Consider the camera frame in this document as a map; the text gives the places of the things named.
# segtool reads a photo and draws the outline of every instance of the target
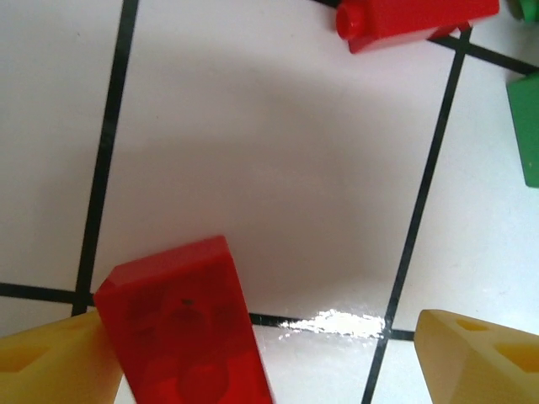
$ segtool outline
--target green toy block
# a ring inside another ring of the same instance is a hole
[[[507,86],[526,185],[539,188],[539,73]]]
[[[520,0],[520,7],[527,23],[539,22],[539,0]]]

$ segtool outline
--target red plastic brick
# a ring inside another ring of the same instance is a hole
[[[498,11],[499,0],[343,0],[336,23],[357,53],[448,35]]]
[[[224,237],[113,269],[95,305],[139,404],[270,404]]]

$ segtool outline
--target red block hollow underside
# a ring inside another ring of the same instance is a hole
[[[224,237],[120,265],[94,301],[139,404],[272,402]]]

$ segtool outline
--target white floor tile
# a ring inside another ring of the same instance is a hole
[[[373,404],[431,404],[414,343],[387,343],[386,354],[378,376]]]
[[[0,297],[0,337],[57,322],[71,315],[71,305]]]
[[[125,376],[121,378],[115,404],[136,404],[135,397],[133,397],[133,393],[131,393],[131,388],[129,387]]]
[[[500,0],[497,16],[475,25],[470,42],[539,66],[539,24],[515,19],[507,0]]]
[[[250,311],[383,315],[453,52],[352,56],[331,13],[141,3],[94,290],[116,264],[224,233]]]
[[[255,327],[278,404],[360,401],[376,340]]]
[[[432,308],[539,333],[539,192],[524,184],[505,75],[465,60],[396,328]]]
[[[73,289],[120,0],[0,3],[0,281]]]

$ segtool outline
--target plastic building block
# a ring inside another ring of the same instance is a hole
[[[539,402],[539,336],[441,310],[414,338],[434,404]]]
[[[121,375],[96,311],[0,339],[1,403],[112,403]]]
[[[498,11],[499,0],[343,0],[336,25],[357,53],[448,35]]]
[[[520,8],[524,21],[539,22],[539,0],[520,0]]]
[[[138,404],[272,402],[224,237],[115,267],[93,299]]]
[[[526,185],[539,188],[539,73],[507,86]]]

